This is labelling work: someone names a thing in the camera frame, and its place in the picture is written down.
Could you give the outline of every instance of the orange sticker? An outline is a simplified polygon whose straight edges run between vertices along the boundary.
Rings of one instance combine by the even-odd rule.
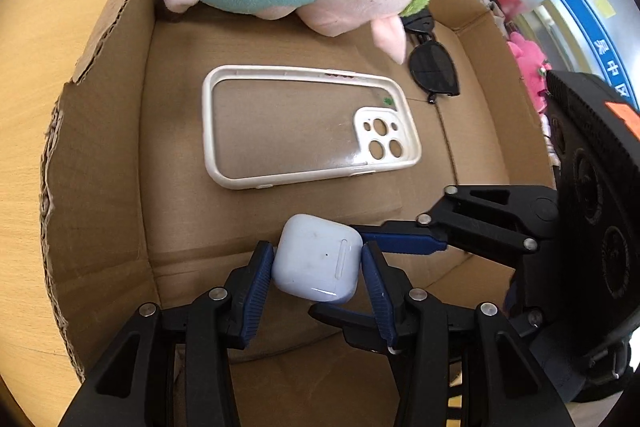
[[[605,102],[605,105],[613,111],[620,120],[622,120],[629,131],[631,131],[638,140],[640,140],[640,115],[636,113],[626,103]]]

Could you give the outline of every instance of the wood surface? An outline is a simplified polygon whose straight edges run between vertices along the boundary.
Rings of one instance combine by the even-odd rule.
[[[50,112],[106,0],[0,0],[0,375],[36,427],[79,382],[44,284],[38,197]]]

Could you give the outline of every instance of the cardboard box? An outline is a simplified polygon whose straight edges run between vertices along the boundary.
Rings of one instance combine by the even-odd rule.
[[[431,1],[462,92],[435,106],[366,27],[331,39],[295,15],[266,22],[203,5],[169,23],[156,20],[154,3],[107,1],[53,109],[42,155],[46,287],[80,378],[141,303],[182,305],[222,284],[259,239],[276,243],[292,214],[375,224],[415,219],[449,184],[552,185],[538,115],[477,0]],[[356,178],[220,187],[204,167],[200,87],[222,64],[389,76],[409,99],[422,159]],[[416,286],[470,307],[500,303],[511,274],[452,248],[389,260]],[[364,310],[359,286],[351,305]],[[349,348],[307,309],[272,288],[258,337],[232,353],[242,362],[232,375],[244,425],[391,425],[397,395],[386,360]]]

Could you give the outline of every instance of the clear phone case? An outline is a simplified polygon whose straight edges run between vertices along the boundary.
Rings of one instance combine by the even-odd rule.
[[[202,86],[207,171],[226,188],[402,169],[421,155],[404,93],[351,71],[222,66]]]

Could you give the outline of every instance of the blue sign with white text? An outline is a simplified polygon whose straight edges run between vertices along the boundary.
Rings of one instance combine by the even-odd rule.
[[[636,110],[638,102],[636,95],[626,73],[616,47],[609,34],[594,13],[587,0],[561,0],[569,10],[582,34],[590,44],[593,54],[598,60],[602,76],[609,86],[613,86],[617,92]]]

